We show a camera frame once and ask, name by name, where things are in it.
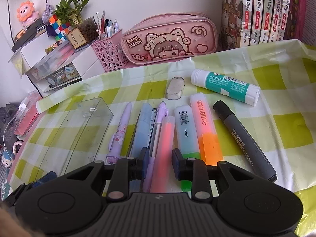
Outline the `colourful Rubik's cube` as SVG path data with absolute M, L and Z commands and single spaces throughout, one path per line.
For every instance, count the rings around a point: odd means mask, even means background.
M 70 31 L 72 31 L 71 24 L 68 22 L 63 24 L 61 22 L 61 20 L 59 18 L 57 18 L 57 16 L 55 14 L 53 14 L 49 18 L 49 23 L 56 34 L 55 39 L 57 41 L 60 41 L 60 40 L 66 41 L 68 33 L 70 33 Z

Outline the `pink slim highlighter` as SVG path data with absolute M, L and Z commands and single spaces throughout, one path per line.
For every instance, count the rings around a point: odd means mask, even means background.
M 166 193 L 171 169 L 171 154 L 174 142 L 175 117 L 167 116 L 162 121 L 159 143 L 151 181 L 151 193 Z

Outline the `lilac cartoon pen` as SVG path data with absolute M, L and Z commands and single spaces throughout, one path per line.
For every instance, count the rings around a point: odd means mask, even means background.
M 120 118 L 118 128 L 109 142 L 109 153 L 107 154 L 105 159 L 106 165 L 116 164 L 116 162 L 121 158 L 120 153 L 122 151 L 123 142 L 130 120 L 131 109 L 132 104 L 131 102 L 128 102 Z

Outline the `lucky bamboo plant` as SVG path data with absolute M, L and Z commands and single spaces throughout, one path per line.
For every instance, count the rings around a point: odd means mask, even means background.
M 89 0 L 60 0 L 54 14 L 63 24 L 79 25 L 84 22 L 81 12 L 88 2 Z

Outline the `clear plastic organizer box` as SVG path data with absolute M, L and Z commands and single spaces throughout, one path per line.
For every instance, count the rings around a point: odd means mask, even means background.
M 95 161 L 113 113 L 103 98 L 76 102 L 53 134 L 35 179 L 62 176 Z

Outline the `purple clear mechanical pencil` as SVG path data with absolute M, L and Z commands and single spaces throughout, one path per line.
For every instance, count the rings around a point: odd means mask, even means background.
M 156 158 L 156 153 L 157 153 L 157 147 L 159 143 L 162 120 L 167 115 L 168 115 L 168 109 L 166 108 L 166 103 L 162 101 L 157 108 L 157 113 L 156 113 L 155 122 L 153 126 L 153 132 L 152 132 L 151 141 L 150 141 L 150 150 L 149 150 L 150 157 L 149 157 L 149 162 L 148 162 L 147 174 L 142 185 L 142 191 L 146 193 L 150 191 L 150 187 L 151 187 L 151 181 L 153 177 L 154 164 L 155 164 L 155 158 Z

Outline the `pink cat pencil case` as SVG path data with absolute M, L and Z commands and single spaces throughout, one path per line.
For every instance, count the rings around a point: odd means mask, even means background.
M 201 13 L 165 13 L 149 17 L 121 39 L 127 59 L 135 65 L 147 65 L 214 53 L 217 29 Z

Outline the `red flat box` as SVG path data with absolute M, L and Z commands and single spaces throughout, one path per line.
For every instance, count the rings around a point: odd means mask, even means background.
M 36 102 L 41 100 L 42 97 L 38 93 L 33 92 L 24 99 L 28 99 L 29 102 L 24 111 L 18 110 L 16 121 L 14 122 L 14 127 L 16 128 L 14 131 L 15 135 L 24 135 L 39 115 Z

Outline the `green frosted highlighter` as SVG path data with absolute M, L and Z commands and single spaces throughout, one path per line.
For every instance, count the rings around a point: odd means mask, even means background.
M 200 150 L 192 108 L 189 105 L 175 109 L 178 149 L 184 158 L 200 159 Z

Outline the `black grey Platinum marker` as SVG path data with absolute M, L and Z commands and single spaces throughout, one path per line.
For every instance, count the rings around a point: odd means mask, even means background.
M 213 109 L 240 147 L 254 173 L 274 183 L 277 180 L 276 171 L 236 115 L 223 101 L 215 102 Z

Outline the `white dirty eraser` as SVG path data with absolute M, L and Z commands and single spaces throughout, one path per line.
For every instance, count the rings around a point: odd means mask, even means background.
M 174 77 L 166 89 L 166 98 L 168 100 L 179 100 L 185 87 L 185 80 L 182 77 Z

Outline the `orange frosted highlighter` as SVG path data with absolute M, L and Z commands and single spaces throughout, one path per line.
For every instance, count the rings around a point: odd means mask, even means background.
M 190 104 L 201 158 L 206 165 L 216 166 L 223 160 L 223 156 L 207 99 L 203 93 L 193 94 L 190 96 Z

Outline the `white desktop drawer unit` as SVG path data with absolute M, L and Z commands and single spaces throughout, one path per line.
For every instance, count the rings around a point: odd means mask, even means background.
M 9 61 L 45 97 L 84 80 L 97 60 L 92 47 L 75 51 L 68 41 L 55 41 L 43 33 L 16 50 Z

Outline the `pink lion figurine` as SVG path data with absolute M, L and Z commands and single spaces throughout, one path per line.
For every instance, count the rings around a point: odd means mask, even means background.
M 35 10 L 34 3 L 31 1 L 25 1 L 17 8 L 17 18 L 22 23 L 23 28 L 27 29 L 40 17 L 39 12 Z

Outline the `pale blue highlighter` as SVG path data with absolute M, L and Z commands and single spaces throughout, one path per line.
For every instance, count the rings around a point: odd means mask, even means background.
M 143 159 L 143 166 L 141 168 L 142 178 L 146 177 L 149 151 L 148 151 L 148 136 L 150 134 L 151 113 L 153 107 L 149 103 L 143 103 L 140 111 L 140 115 L 135 130 L 133 144 L 130 151 L 130 156 L 134 158 L 142 158 L 141 151 L 145 148 L 145 157 Z

